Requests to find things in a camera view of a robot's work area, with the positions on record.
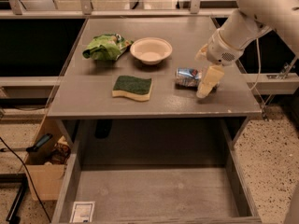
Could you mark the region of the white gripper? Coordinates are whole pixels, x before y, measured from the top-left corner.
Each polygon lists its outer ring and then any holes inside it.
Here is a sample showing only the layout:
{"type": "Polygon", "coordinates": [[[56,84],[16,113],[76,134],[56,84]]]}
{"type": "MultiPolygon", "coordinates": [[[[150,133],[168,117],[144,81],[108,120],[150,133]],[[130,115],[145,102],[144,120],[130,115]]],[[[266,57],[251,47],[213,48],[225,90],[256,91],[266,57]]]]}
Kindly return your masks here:
{"type": "Polygon", "coordinates": [[[243,53],[242,49],[236,49],[227,44],[221,37],[220,29],[217,29],[208,39],[207,44],[201,47],[195,55],[196,61],[203,61],[207,58],[214,63],[203,70],[196,96],[200,99],[206,98],[223,78],[224,70],[217,64],[230,65],[238,60],[243,53]]]}

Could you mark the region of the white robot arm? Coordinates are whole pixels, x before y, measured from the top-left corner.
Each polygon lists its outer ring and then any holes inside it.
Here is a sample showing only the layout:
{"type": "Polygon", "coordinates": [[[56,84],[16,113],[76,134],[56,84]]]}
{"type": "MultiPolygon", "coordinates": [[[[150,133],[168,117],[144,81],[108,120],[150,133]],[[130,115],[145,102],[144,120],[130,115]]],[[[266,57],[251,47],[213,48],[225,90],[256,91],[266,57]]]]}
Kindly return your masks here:
{"type": "Polygon", "coordinates": [[[210,66],[199,82],[196,96],[207,97],[224,76],[223,67],[240,58],[255,39],[275,31],[288,48],[299,55],[298,0],[236,0],[235,9],[197,52],[210,66]]]}

